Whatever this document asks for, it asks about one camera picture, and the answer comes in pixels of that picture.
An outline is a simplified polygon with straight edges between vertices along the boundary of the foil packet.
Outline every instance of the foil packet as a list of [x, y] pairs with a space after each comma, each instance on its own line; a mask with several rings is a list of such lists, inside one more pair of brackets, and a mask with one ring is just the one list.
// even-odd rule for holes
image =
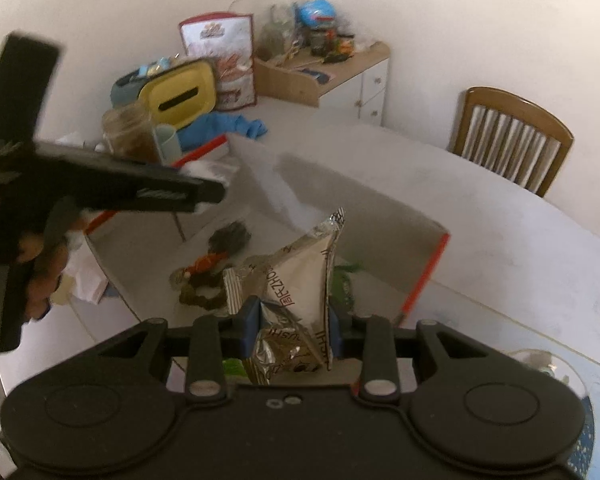
[[344, 221], [338, 209], [276, 253], [252, 256], [224, 271], [229, 314], [236, 314], [249, 296], [261, 300], [264, 327], [245, 363], [253, 382], [269, 384], [280, 372], [331, 368], [328, 297]]

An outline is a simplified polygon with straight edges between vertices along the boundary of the glass jar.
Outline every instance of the glass jar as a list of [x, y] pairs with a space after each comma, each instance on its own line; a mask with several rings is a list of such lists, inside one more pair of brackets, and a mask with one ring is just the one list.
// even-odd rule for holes
[[138, 162], [160, 163], [151, 113], [141, 102], [105, 112], [102, 129], [114, 155]]
[[336, 28], [333, 18], [317, 18], [318, 26], [311, 30], [309, 43], [312, 56], [325, 57], [336, 47]]

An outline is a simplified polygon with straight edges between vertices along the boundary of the white cabinet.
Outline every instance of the white cabinet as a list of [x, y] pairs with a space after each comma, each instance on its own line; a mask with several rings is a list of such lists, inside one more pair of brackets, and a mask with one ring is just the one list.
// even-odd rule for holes
[[320, 108], [350, 110], [352, 117], [380, 126], [389, 60], [385, 59], [320, 97]]
[[360, 95], [362, 92], [362, 74], [352, 77], [330, 92], [320, 97], [320, 108], [337, 108], [359, 117]]
[[362, 103], [366, 104], [386, 87], [386, 77], [389, 71], [389, 60], [367, 68], [362, 73]]
[[382, 122], [382, 107], [384, 106], [384, 90], [372, 97], [360, 107], [360, 120], [363, 123], [380, 126]]

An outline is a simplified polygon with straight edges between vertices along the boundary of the cup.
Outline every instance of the cup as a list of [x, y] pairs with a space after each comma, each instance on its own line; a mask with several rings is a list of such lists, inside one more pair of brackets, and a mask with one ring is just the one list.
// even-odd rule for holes
[[154, 128], [155, 145], [158, 147], [160, 161], [170, 166], [182, 156], [182, 149], [176, 128], [171, 124], [158, 124]]

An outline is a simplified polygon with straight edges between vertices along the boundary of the chair backrest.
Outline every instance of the chair backrest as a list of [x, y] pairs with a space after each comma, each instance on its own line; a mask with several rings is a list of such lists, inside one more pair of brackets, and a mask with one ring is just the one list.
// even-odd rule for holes
[[499, 90], [469, 88], [453, 152], [544, 196], [573, 135], [535, 103]]

